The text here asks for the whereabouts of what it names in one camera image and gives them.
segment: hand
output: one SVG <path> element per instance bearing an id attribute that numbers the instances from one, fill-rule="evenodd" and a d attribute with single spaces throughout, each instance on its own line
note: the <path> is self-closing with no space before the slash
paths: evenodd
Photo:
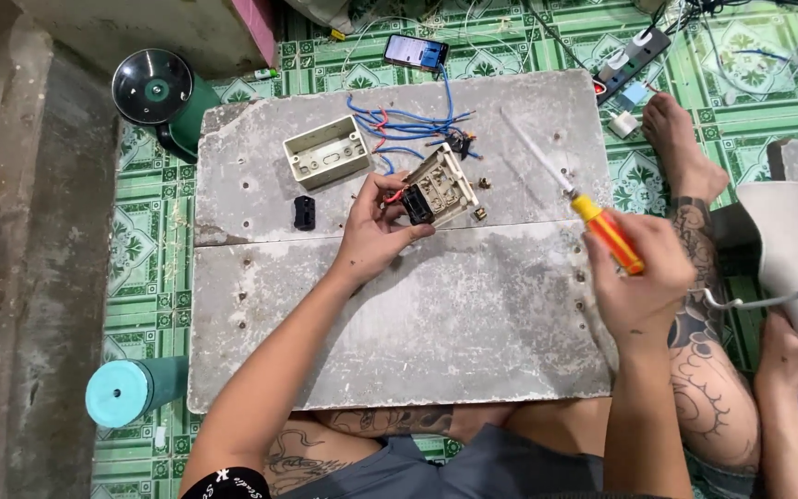
<path id="1" fill-rule="evenodd" d="M 769 311 L 762 324 L 762 352 L 754 385 L 757 394 L 777 392 L 785 396 L 798 395 L 798 334 L 787 317 Z"/>
<path id="2" fill-rule="evenodd" d="M 343 241 L 328 273 L 348 280 L 353 289 L 377 277 L 406 246 L 436 232 L 429 224 L 396 224 L 395 220 L 406 214 L 401 202 L 381 208 L 387 190 L 405 187 L 400 178 L 407 174 L 369 173 L 349 209 Z"/>
<path id="3" fill-rule="evenodd" d="M 591 232 L 583 234 L 593 270 L 599 315 L 621 354 L 649 351 L 666 355 L 667 334 L 680 300 L 694 282 L 694 266 L 665 219 L 611 210 L 646 270 L 618 275 L 608 247 Z"/>

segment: black switch module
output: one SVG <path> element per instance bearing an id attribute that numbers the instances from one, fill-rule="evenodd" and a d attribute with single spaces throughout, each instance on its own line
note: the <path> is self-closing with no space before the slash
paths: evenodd
<path id="1" fill-rule="evenodd" d="M 316 200 L 309 196 L 294 198 L 294 228 L 299 231 L 316 228 Z"/>
<path id="2" fill-rule="evenodd" d="M 430 210 L 430 205 L 427 203 L 427 198 L 420 192 L 420 187 L 417 184 L 411 184 L 409 188 L 405 189 L 399 201 L 405 206 L 405 211 L 408 211 L 408 218 L 412 225 L 431 224 L 435 219 L 433 210 Z"/>

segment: black sleeve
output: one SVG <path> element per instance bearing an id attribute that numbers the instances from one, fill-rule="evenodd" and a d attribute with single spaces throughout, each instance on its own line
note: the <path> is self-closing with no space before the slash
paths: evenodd
<path id="1" fill-rule="evenodd" d="M 181 499 L 271 499 L 267 481 L 242 466 L 215 471 L 196 482 Z"/>

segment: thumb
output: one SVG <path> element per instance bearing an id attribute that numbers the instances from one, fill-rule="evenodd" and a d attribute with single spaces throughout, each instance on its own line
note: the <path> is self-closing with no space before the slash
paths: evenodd
<path id="1" fill-rule="evenodd" d="M 593 232 L 584 232 L 582 237 L 590 257 L 594 289 L 606 289 L 614 286 L 620 277 L 615 271 L 615 259 L 612 258 L 612 254 Z"/>
<path id="2" fill-rule="evenodd" d="M 402 230 L 388 234 L 387 246 L 394 254 L 398 255 L 409 244 L 435 233 L 436 229 L 429 224 L 409 225 Z"/>

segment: bare foot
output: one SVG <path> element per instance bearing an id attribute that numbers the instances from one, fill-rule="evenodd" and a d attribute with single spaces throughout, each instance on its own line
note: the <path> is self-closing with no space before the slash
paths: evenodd
<path id="1" fill-rule="evenodd" d="M 451 418 L 449 437 L 466 444 L 476 436 L 486 423 L 503 426 L 518 403 L 500 402 L 495 404 L 455 404 Z"/>
<path id="2" fill-rule="evenodd" d="M 689 196 L 709 205 L 729 183 L 721 166 L 711 162 L 694 139 L 692 118 L 668 93 L 658 93 L 642 112 L 642 131 L 660 156 L 671 197 Z"/>

